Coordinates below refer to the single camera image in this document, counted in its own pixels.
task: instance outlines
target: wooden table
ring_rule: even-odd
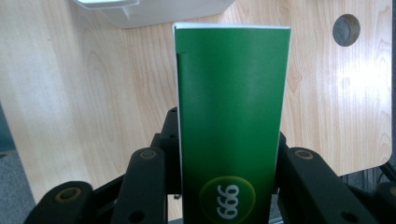
[[[344,14],[361,24],[350,47],[332,36]],[[193,21],[291,26],[288,145],[339,175],[389,159],[390,0],[236,0]],[[122,30],[71,0],[5,0],[0,50],[0,100],[37,201],[69,180],[97,188],[123,174],[177,105],[171,23]]]

